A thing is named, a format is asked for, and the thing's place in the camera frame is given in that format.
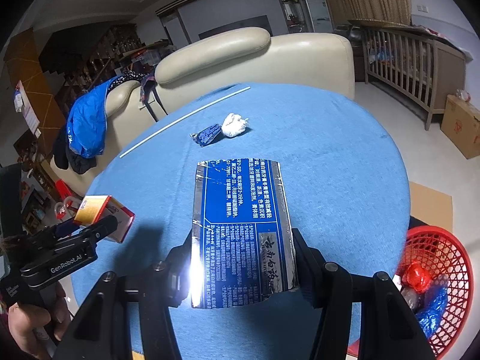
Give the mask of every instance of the tile floor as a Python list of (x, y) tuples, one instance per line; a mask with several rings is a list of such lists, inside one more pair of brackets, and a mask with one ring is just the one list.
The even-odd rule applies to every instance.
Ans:
[[(454, 234), (467, 249), (480, 282), (480, 157), (467, 160), (433, 123), (425, 131), (424, 123), (404, 105), (375, 86), (356, 84), (355, 101), (369, 110), (397, 144), (410, 181), (447, 193), (453, 197)], [(70, 310), (78, 306), (70, 278), (62, 281), (70, 298)], [(480, 289), (473, 294), (470, 317), (444, 360), (458, 360), (480, 328)]]

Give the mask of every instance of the screw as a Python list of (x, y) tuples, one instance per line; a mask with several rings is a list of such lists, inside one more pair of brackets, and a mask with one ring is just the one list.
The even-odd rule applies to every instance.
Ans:
[(377, 277), (382, 281), (388, 280), (390, 278), (388, 273), (384, 271), (377, 272)]
[(111, 281), (115, 277), (115, 272), (108, 271), (105, 272), (102, 276), (103, 281)]
[(164, 261), (160, 261), (158, 264), (153, 266), (153, 269), (156, 271), (162, 271), (167, 267), (167, 264)]
[(330, 272), (336, 272), (338, 270), (338, 265), (335, 264), (334, 262), (327, 262), (325, 264), (325, 269)]

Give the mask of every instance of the human hand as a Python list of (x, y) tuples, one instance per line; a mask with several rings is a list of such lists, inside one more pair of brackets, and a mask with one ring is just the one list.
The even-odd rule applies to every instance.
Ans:
[(50, 356), (35, 337), (33, 329), (42, 328), (53, 319), (56, 322), (54, 335), (57, 340), (61, 340), (70, 324), (70, 313), (65, 301), (66, 294), (59, 282), (55, 285), (55, 292), (57, 301), (50, 312), (41, 307), (17, 303), (8, 310), (8, 327), (13, 339), (23, 352), (39, 360), (49, 360)]

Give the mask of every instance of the cream leather sofa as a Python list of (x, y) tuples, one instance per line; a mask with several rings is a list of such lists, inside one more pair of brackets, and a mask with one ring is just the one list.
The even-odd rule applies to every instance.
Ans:
[[(309, 85), (354, 98), (353, 55), (349, 41), (329, 33), (270, 37), (256, 27), (241, 28), (200, 40), (163, 59), (155, 70), (156, 90), (167, 113), (216, 88), (246, 81)], [(105, 152), (84, 175), (51, 166), (75, 192), (85, 195), (93, 178), (131, 140), (154, 124), (139, 108), (140, 84), (127, 81), (106, 99)], [(157, 118), (165, 116), (150, 94)]]

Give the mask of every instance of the blue tablecloth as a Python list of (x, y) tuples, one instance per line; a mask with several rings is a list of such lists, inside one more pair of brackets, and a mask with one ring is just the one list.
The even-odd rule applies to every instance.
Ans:
[[(136, 219), (123, 244), (101, 241), (98, 260), (72, 275), (79, 304), (105, 271), (138, 272), (183, 243), (191, 228), (195, 168), (203, 160), (255, 157), (280, 162), (291, 224), (310, 246), (351, 273), (394, 273), (410, 217), (405, 167), (382, 126), (342, 95), (298, 85), (238, 84), (168, 115), (127, 148), (247, 85), (250, 90), (115, 158), (93, 181), (88, 194), (113, 195)], [(221, 124), (229, 112), (250, 118), (243, 135), (206, 147), (190, 138)], [(192, 309), (188, 298), (170, 312), (183, 358), (195, 360), (307, 359), (320, 317), (320, 310), (313, 310), (299, 291), (219, 310)], [(350, 342), (359, 337), (359, 315), (355, 304)], [(131, 334), (133, 349), (141, 352), (137, 311), (131, 312)]]

